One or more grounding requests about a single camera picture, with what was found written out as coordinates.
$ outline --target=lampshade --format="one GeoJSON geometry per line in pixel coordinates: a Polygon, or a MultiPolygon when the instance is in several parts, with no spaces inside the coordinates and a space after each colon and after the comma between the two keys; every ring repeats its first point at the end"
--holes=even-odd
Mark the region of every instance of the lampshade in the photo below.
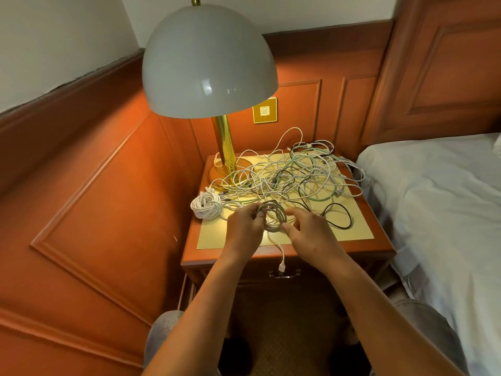
{"type": "Polygon", "coordinates": [[[278,88],[265,39],[247,18],[203,4],[168,15],[150,37],[143,86],[155,113],[220,116],[259,104],[278,88]]]}

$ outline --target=light switch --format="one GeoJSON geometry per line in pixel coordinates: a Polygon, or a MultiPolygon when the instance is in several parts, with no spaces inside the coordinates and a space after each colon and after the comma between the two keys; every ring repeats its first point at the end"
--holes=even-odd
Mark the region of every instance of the light switch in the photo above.
{"type": "Polygon", "coordinates": [[[277,98],[271,97],[252,108],[254,124],[272,123],[278,121],[277,98]]]}

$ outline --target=brown carpet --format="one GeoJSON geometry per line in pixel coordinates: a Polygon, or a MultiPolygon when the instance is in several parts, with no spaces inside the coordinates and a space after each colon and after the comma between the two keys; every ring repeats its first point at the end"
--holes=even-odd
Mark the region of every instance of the brown carpet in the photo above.
{"type": "Polygon", "coordinates": [[[330,285],[239,287],[232,325],[249,343],[252,375],[328,375],[329,354],[348,322],[336,313],[339,305],[330,285]]]}

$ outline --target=mattress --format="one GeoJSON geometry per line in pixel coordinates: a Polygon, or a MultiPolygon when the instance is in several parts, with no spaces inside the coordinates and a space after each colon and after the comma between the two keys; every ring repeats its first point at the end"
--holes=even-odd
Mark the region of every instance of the mattress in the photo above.
{"type": "Polygon", "coordinates": [[[501,158],[496,134],[377,144],[363,189],[409,293],[458,333],[474,376],[501,374],[501,158]]]}

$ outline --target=black shoe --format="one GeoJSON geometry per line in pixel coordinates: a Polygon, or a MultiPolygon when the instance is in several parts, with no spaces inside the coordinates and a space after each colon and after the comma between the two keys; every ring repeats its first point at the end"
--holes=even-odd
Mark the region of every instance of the black shoe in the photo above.
{"type": "Polygon", "coordinates": [[[359,342],[336,348],[329,356],[329,370],[331,376],[367,376],[371,364],[359,342]]]}
{"type": "Polygon", "coordinates": [[[252,354],[247,341],[241,336],[224,338],[219,364],[222,376],[247,376],[252,371],[252,354]]]}

